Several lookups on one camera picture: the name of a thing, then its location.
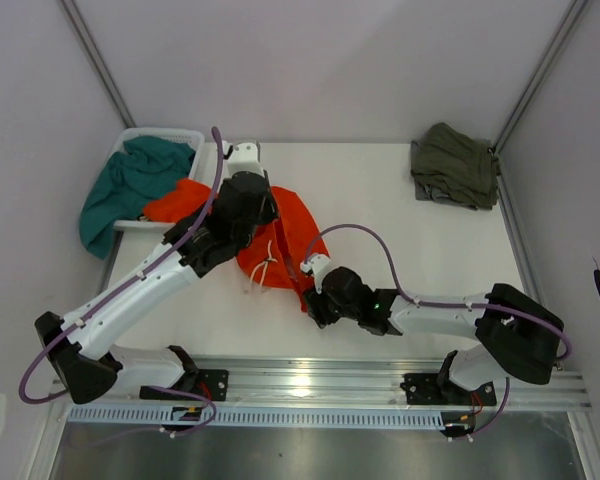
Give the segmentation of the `orange shorts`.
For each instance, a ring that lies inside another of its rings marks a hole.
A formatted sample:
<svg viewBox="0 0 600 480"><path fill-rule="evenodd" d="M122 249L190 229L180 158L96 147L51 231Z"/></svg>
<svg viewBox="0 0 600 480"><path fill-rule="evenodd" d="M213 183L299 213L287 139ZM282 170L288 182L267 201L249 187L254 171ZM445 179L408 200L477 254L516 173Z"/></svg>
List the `orange shorts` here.
<svg viewBox="0 0 600 480"><path fill-rule="evenodd" d="M171 192L150 201L142 216L152 222L175 223L201 207L209 193L208 186L181 179ZM316 238L319 228L299 195L280 186L274 186L272 193L279 218L259 228L251 245L238 254L237 264L251 284L294 291L306 313L309 307L304 292L314 283L301 272L300 264L306 254L327 255L329 251L325 242Z"/></svg>

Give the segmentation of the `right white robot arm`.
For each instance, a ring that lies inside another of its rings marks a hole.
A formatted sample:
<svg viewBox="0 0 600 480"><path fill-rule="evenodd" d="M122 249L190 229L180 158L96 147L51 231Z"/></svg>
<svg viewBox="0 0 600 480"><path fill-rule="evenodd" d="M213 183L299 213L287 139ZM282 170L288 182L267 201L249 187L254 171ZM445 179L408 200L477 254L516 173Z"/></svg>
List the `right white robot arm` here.
<svg viewBox="0 0 600 480"><path fill-rule="evenodd" d="M562 320L509 284L448 301L407 300L396 289L371 289L346 267L304 266L302 271L311 284L303 293L308 314L321 328L348 319L376 336L438 334L477 341L445 358L436 389L448 403L506 377L548 384L566 342Z"/></svg>

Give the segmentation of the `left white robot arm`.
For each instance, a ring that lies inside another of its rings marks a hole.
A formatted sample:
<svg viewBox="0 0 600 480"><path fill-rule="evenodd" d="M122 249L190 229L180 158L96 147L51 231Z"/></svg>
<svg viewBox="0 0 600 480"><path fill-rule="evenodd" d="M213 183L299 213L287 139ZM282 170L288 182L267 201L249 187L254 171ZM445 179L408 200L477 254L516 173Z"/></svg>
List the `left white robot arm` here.
<svg viewBox="0 0 600 480"><path fill-rule="evenodd" d="M142 350L116 342L170 295L235 258L277 217L267 172L236 172L222 182L208 214L196 210L179 221L134 272L92 304L64 316L41 315L36 331L73 402L87 404L115 388L139 389L146 399L184 400L197 392L199 369L182 347Z"/></svg>

